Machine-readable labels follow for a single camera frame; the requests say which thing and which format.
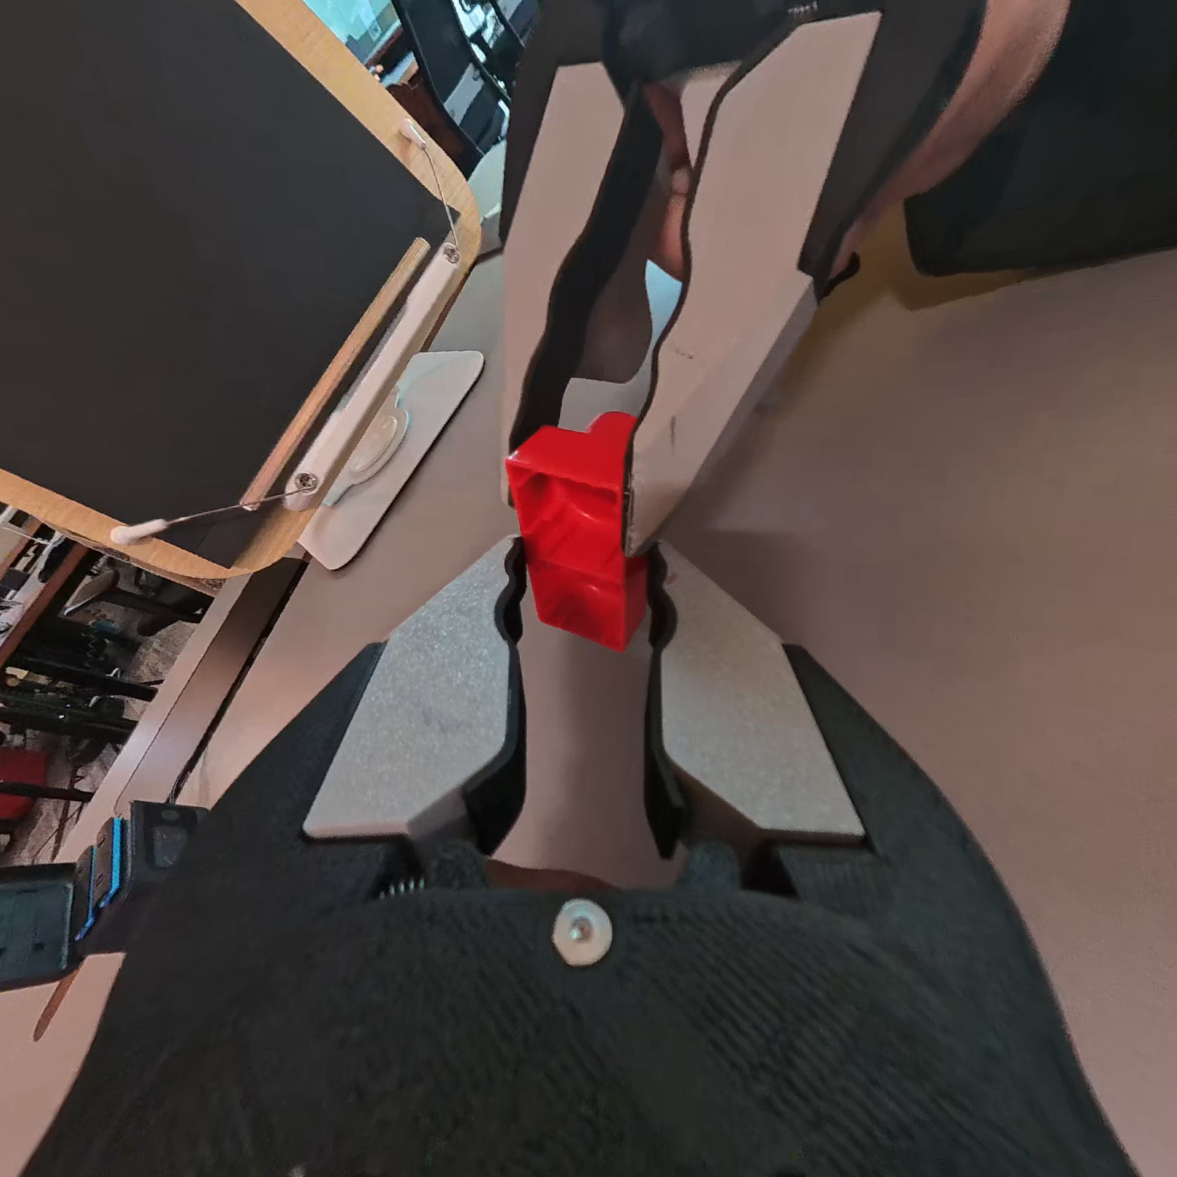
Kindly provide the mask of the black office chair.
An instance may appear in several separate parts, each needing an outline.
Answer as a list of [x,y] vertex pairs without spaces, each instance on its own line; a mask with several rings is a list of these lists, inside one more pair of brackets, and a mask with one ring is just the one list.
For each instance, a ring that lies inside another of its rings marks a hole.
[[507,133],[538,0],[394,0],[391,8],[445,122],[432,138],[470,177]]

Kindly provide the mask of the red plastic block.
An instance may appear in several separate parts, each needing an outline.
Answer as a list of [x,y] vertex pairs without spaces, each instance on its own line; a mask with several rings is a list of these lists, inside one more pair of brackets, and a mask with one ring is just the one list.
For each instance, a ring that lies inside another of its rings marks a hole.
[[623,652],[645,618],[649,563],[623,553],[629,412],[538,428],[507,456],[538,620]]

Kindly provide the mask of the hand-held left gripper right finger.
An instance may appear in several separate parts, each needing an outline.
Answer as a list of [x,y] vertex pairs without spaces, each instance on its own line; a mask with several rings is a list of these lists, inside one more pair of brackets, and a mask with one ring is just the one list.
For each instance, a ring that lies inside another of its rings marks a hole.
[[858,847],[864,816],[787,643],[677,547],[651,549],[645,816],[662,858],[726,841]]

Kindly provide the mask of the dark charging case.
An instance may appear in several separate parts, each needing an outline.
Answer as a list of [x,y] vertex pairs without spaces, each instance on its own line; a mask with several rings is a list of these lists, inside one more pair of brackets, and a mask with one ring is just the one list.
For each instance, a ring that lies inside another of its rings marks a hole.
[[0,990],[68,978],[87,958],[122,954],[208,806],[134,800],[76,861],[0,872]]

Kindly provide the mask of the person's right forearm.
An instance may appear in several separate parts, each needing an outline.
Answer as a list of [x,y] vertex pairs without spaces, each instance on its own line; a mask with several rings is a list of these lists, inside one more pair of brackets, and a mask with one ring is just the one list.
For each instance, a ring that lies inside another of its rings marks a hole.
[[1177,4],[1079,0],[1028,98],[905,201],[917,271],[1098,267],[1177,240]]

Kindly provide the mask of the person's right hand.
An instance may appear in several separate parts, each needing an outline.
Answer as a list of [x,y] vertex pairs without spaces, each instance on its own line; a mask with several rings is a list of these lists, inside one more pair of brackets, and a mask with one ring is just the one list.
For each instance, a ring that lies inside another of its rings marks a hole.
[[855,246],[892,206],[947,179],[1032,94],[1071,15],[1068,0],[988,0],[976,53],[937,126],[847,231]]

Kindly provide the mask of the black equipment stands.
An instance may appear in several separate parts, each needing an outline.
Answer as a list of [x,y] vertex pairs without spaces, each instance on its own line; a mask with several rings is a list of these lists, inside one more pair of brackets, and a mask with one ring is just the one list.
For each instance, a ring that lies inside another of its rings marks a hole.
[[28,521],[3,534],[3,843],[41,810],[76,816],[126,748],[215,593]]

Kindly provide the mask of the black wood-framed board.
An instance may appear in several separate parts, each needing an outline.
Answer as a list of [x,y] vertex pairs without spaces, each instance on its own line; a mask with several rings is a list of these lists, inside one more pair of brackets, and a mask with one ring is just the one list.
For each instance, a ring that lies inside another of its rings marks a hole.
[[3,503],[177,580],[285,556],[315,433],[478,254],[404,122],[306,4],[3,4]]

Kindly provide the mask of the white board stand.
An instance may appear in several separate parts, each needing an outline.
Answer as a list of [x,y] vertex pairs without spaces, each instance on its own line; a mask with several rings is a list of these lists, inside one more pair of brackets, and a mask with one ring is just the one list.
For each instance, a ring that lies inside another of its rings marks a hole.
[[332,571],[363,549],[483,376],[486,358],[478,349],[422,349],[434,308],[456,292],[458,279],[463,254],[448,237],[281,483],[289,509],[312,509],[304,549]]

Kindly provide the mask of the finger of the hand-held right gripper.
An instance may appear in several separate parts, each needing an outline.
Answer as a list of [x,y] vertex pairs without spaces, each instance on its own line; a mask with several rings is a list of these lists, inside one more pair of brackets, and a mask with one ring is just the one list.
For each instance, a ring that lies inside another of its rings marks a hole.
[[665,133],[643,93],[602,61],[556,65],[516,88],[506,175],[503,452],[559,426],[574,379],[632,386],[632,450],[685,452],[687,432],[662,358],[685,284],[651,268],[665,218]]
[[687,275],[629,442],[629,556],[722,457],[816,313],[798,258],[877,24],[881,12],[806,20],[755,65],[683,83]]

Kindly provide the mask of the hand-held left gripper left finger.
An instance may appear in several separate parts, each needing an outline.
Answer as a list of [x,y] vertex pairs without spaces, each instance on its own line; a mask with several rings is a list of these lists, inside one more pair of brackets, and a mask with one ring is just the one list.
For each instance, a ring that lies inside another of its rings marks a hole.
[[371,649],[306,838],[503,847],[527,797],[523,593],[523,537],[503,537]]

